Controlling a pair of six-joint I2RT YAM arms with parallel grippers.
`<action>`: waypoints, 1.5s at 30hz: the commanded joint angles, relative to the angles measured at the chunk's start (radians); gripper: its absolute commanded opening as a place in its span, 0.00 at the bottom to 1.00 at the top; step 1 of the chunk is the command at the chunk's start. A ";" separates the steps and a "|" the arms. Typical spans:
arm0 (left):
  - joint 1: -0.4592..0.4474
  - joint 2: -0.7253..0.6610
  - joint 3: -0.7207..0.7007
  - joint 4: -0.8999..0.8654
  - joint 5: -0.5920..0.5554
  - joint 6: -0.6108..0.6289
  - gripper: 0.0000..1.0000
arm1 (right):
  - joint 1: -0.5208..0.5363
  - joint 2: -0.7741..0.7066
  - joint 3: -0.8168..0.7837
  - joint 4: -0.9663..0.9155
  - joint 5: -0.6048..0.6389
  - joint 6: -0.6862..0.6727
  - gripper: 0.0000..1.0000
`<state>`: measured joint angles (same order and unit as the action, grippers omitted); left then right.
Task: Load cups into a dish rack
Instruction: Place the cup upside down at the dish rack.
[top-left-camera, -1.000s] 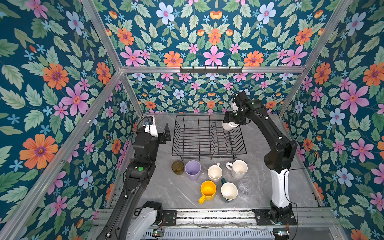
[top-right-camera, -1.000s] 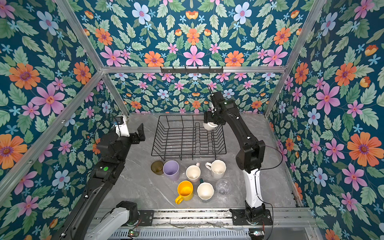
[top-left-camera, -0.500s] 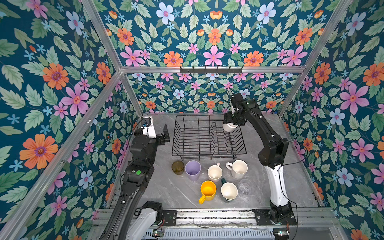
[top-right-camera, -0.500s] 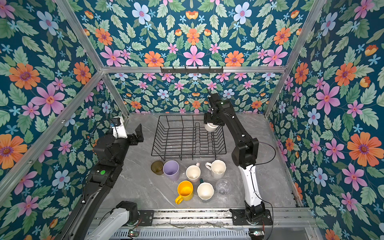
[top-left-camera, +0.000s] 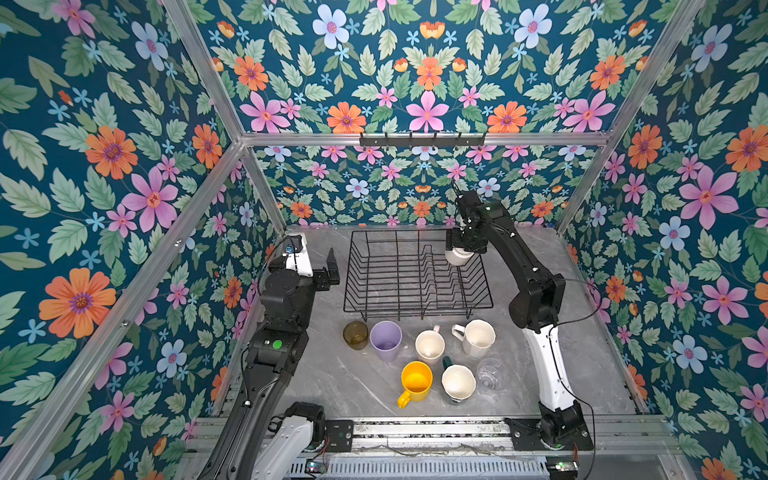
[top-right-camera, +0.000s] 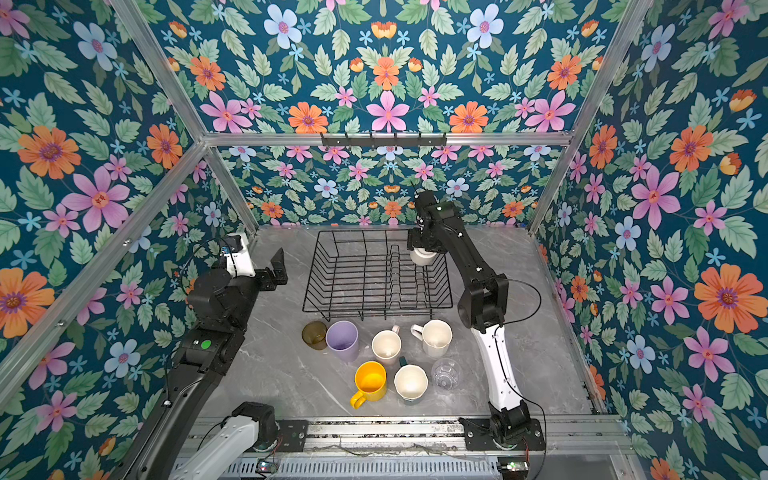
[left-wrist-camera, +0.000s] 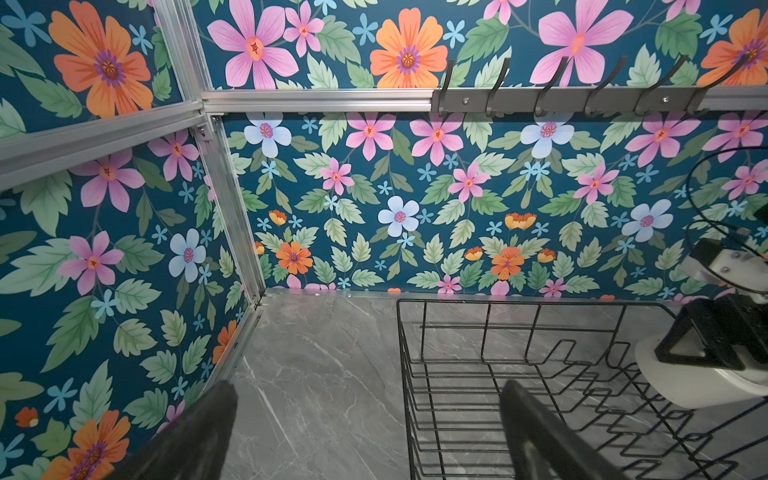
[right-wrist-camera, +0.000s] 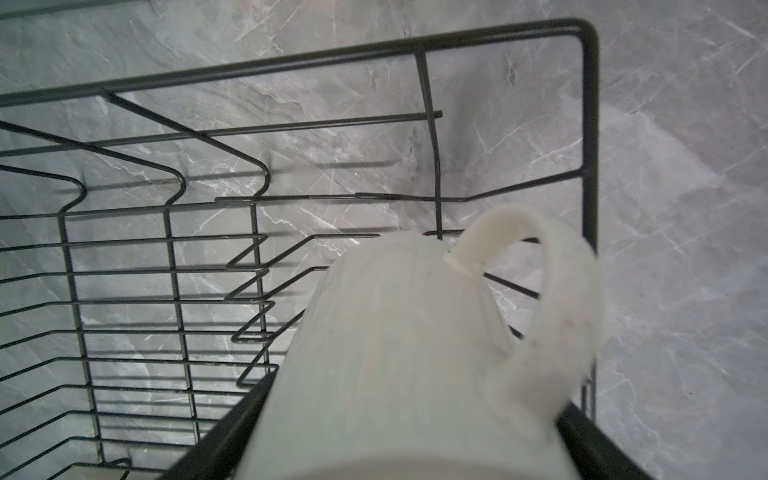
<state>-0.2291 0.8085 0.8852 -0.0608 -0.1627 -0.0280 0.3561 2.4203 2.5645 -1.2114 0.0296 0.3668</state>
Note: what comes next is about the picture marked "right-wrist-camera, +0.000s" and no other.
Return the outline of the white ceramic mug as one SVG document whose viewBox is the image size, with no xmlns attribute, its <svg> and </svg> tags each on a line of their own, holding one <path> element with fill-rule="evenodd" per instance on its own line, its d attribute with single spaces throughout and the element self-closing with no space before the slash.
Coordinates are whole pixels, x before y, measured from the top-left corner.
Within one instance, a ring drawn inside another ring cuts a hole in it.
<svg viewBox="0 0 768 480">
<path fill-rule="evenodd" d="M 516 340 L 484 272 L 539 241 L 544 278 Z M 455 242 L 390 234 L 327 270 L 298 323 L 239 479 L 575 479 L 556 422 L 591 368 L 596 255 L 561 220 L 498 206 Z"/>
</svg>

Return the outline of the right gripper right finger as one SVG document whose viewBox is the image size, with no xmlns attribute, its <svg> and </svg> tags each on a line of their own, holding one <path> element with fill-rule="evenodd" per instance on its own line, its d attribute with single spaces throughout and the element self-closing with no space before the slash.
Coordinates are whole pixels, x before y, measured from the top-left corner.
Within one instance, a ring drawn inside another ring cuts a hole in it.
<svg viewBox="0 0 768 480">
<path fill-rule="evenodd" d="M 652 480 L 573 403 L 556 426 L 582 479 Z"/>
</svg>

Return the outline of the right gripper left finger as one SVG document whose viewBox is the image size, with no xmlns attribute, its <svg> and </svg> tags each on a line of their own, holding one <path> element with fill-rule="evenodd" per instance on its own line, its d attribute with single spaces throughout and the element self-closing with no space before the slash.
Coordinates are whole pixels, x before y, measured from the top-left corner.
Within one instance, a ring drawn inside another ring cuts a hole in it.
<svg viewBox="0 0 768 480">
<path fill-rule="evenodd" d="M 277 373 L 263 377 L 161 479 L 226 479 L 242 458 Z"/>
</svg>

